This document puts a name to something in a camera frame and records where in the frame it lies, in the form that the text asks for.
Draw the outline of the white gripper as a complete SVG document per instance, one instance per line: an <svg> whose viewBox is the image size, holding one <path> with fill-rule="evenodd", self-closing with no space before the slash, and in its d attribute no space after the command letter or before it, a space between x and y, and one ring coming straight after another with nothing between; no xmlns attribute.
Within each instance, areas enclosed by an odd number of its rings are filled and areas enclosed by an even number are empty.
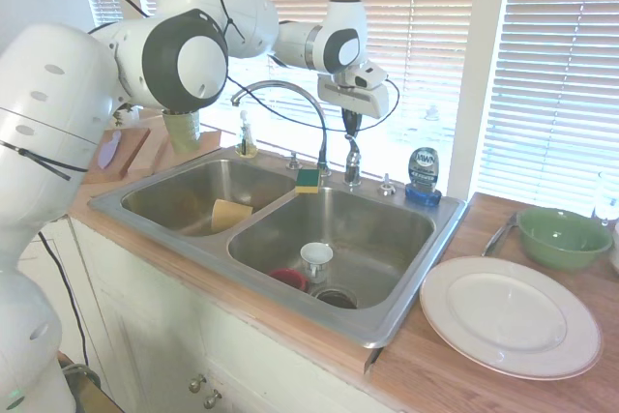
<svg viewBox="0 0 619 413"><path fill-rule="evenodd" d="M389 111L389 91L385 84L369 90L359 87L342 87L337 85L329 75L320 74L317 91L320 101L342 108L341 118L345 132L353 137L358 135L361 128L362 115L379 119Z"/></svg>

